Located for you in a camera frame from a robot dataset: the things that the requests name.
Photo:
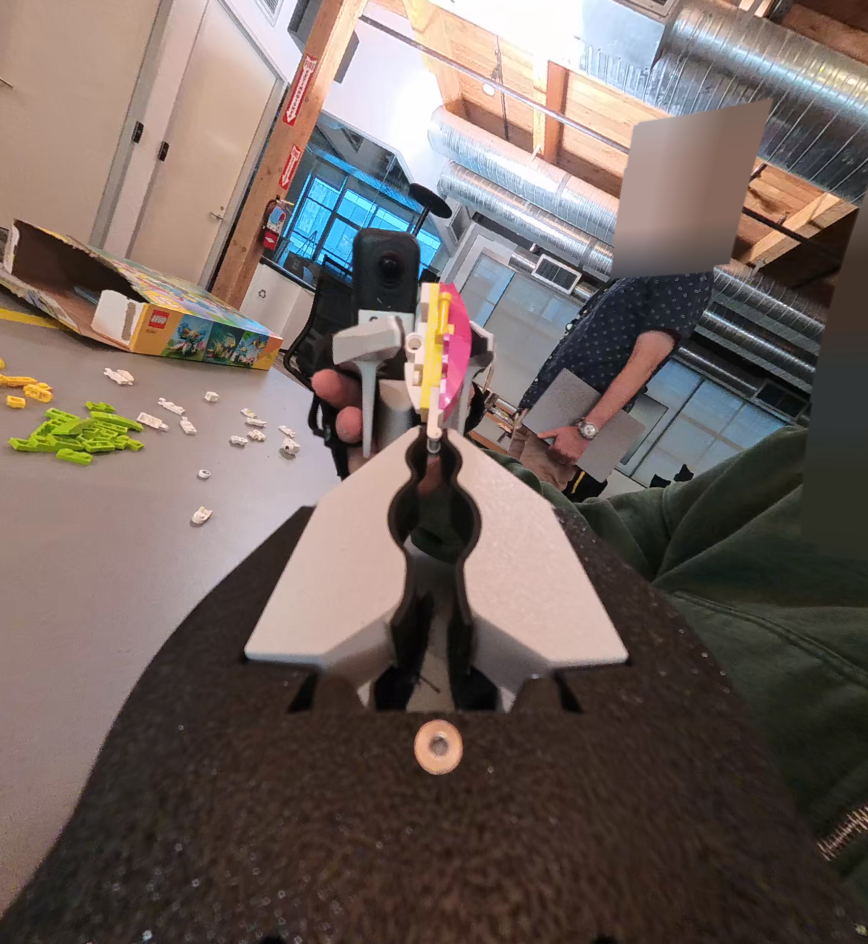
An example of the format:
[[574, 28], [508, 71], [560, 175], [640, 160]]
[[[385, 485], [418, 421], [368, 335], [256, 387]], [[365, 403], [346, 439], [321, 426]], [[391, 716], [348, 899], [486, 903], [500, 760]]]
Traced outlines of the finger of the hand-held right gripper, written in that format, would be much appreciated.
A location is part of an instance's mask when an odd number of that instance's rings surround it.
[[471, 324], [472, 349], [465, 373], [465, 431], [474, 431], [486, 413], [487, 381], [475, 382], [480, 374], [492, 369], [495, 358], [494, 336], [479, 324]]
[[372, 453], [379, 371], [404, 354], [404, 325], [397, 313], [366, 313], [366, 320], [338, 332], [333, 339], [333, 361], [337, 367], [355, 368], [361, 382], [364, 458]]

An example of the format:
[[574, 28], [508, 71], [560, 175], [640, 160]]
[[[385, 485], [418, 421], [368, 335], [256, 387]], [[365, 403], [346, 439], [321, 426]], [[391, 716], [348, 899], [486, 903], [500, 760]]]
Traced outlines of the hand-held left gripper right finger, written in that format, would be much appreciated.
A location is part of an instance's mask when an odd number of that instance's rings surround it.
[[455, 597], [447, 663], [459, 710], [534, 678], [623, 666], [629, 652], [554, 507], [455, 431], [441, 438]]

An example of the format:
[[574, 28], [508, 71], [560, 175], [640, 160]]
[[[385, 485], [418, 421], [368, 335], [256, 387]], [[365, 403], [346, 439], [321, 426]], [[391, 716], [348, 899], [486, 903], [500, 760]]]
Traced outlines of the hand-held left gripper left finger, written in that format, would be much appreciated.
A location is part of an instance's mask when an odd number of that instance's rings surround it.
[[414, 428], [319, 501], [247, 640], [248, 660], [369, 685], [377, 709], [406, 708], [432, 609], [405, 547], [427, 465], [426, 435]]

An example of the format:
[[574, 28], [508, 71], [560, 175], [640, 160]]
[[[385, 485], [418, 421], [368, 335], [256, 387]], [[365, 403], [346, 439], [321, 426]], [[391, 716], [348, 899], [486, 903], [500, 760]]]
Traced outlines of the pink yellow lego petal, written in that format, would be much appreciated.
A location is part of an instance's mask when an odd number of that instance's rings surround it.
[[473, 331], [454, 285], [420, 287], [413, 332], [405, 338], [405, 384], [428, 440], [440, 450], [447, 429], [460, 430], [472, 363]]

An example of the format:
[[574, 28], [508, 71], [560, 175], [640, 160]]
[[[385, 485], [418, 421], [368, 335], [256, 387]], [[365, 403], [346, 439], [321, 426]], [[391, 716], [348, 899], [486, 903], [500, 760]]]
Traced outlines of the open cardboard lego box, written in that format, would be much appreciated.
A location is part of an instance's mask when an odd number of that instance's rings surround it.
[[140, 355], [267, 371], [282, 346], [190, 282], [20, 220], [0, 284], [75, 333]]

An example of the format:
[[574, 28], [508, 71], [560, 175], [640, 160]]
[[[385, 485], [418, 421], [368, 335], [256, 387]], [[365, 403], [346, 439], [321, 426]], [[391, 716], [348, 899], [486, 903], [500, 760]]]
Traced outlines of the scattered white lego pieces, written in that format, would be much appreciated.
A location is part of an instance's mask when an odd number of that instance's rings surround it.
[[[105, 367], [103, 370], [104, 376], [109, 378], [112, 382], [129, 386], [133, 385], [135, 378], [133, 375], [126, 370], [114, 370], [109, 367]], [[197, 435], [197, 429], [185, 415], [184, 407], [179, 406], [178, 404], [169, 401], [165, 397], [159, 397], [157, 405], [169, 413], [175, 414], [179, 419], [179, 427], [181, 431], [190, 436]], [[233, 447], [244, 448], [250, 442], [265, 442], [267, 434], [264, 430], [267, 427], [267, 421], [262, 419], [258, 414], [252, 411], [250, 408], [240, 408], [240, 415], [243, 417], [243, 422], [246, 427], [246, 434], [235, 434], [228, 438], [228, 443]], [[137, 417], [137, 422], [149, 429], [156, 431], [168, 431], [168, 424], [164, 420], [160, 420], [158, 417], [151, 414], [141, 412]], [[276, 430], [283, 435], [283, 439], [280, 442], [279, 452], [280, 455], [284, 458], [294, 459], [301, 450], [301, 444], [297, 441], [296, 433], [290, 427], [287, 427], [283, 424], [279, 424], [276, 427]], [[213, 510], [207, 509], [204, 506], [199, 507], [191, 517], [191, 525], [193, 527], [202, 527], [204, 526], [213, 516]]]

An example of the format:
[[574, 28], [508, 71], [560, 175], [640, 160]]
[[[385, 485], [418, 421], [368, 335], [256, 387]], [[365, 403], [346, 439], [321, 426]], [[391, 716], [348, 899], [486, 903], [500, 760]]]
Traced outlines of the pile of lime lego pieces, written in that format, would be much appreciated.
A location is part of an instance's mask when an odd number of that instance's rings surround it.
[[89, 466], [97, 456], [139, 452], [145, 444], [133, 436], [145, 427], [117, 413], [110, 404], [87, 402], [87, 413], [77, 415], [48, 408], [39, 426], [26, 438], [11, 437], [9, 447], [26, 454], [51, 454], [75, 466]]

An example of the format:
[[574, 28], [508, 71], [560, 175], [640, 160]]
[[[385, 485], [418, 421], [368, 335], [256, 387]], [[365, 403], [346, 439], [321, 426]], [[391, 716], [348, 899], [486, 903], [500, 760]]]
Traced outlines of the person's right hand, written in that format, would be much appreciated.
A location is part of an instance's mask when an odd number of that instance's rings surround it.
[[348, 445], [360, 444], [363, 428], [360, 376], [328, 368], [316, 372], [311, 385], [323, 411], [332, 413], [331, 425], [335, 435]]

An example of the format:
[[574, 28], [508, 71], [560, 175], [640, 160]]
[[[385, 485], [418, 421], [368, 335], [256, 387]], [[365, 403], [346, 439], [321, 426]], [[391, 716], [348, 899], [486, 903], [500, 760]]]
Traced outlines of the grey laptop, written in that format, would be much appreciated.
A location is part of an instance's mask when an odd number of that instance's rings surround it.
[[[573, 427], [585, 418], [599, 398], [593, 387], [569, 370], [562, 370], [525, 415], [522, 425], [534, 434]], [[614, 468], [636, 450], [646, 432], [642, 422], [618, 410], [597, 435], [586, 442], [577, 469], [597, 481], [605, 481]]]

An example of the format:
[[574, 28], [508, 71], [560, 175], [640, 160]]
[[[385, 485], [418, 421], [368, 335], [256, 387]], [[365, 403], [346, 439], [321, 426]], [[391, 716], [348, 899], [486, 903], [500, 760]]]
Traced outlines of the white waste bin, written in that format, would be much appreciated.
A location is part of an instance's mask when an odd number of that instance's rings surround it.
[[240, 313], [280, 335], [287, 345], [306, 324], [315, 290], [266, 260], [260, 261]]

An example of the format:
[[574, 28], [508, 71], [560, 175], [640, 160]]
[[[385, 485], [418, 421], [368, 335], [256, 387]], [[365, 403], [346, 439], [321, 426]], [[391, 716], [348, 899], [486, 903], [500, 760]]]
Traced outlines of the black disc on pole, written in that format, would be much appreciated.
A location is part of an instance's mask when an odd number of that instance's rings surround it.
[[434, 223], [428, 225], [428, 217], [449, 220], [452, 211], [440, 195], [420, 183], [408, 183], [407, 195], [420, 208], [407, 232], [418, 242], [421, 262], [428, 266], [433, 263], [441, 247], [440, 232]]

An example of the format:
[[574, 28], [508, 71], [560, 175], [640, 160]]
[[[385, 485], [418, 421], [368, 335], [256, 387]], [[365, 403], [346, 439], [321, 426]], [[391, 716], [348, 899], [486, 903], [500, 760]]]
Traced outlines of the red fire extinguisher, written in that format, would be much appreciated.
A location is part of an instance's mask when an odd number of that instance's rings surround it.
[[265, 207], [260, 231], [262, 252], [274, 252], [277, 248], [287, 219], [291, 216], [293, 203], [286, 199], [273, 199]]

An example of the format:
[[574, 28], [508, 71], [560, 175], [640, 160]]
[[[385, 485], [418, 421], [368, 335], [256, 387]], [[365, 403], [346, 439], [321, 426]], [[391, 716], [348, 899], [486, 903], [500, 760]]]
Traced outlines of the white door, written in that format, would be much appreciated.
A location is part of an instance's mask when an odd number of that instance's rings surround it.
[[197, 14], [129, 258], [207, 286], [281, 81], [227, 2]]
[[0, 1], [0, 227], [90, 240], [159, 9]]

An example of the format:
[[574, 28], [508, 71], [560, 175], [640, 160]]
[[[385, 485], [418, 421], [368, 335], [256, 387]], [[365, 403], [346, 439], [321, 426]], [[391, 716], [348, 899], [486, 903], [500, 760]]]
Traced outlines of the white wall vent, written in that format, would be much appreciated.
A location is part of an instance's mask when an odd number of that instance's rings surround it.
[[540, 254], [531, 276], [556, 291], [570, 295], [582, 279], [582, 272], [546, 253]]

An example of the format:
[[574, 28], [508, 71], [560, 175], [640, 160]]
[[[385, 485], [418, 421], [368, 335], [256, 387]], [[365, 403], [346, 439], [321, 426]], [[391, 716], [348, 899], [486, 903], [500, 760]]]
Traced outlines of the wooden post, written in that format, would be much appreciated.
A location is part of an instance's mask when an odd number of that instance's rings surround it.
[[298, 170], [365, 1], [319, 4], [275, 127], [251, 180], [211, 292], [239, 309], [264, 252], [264, 229]]

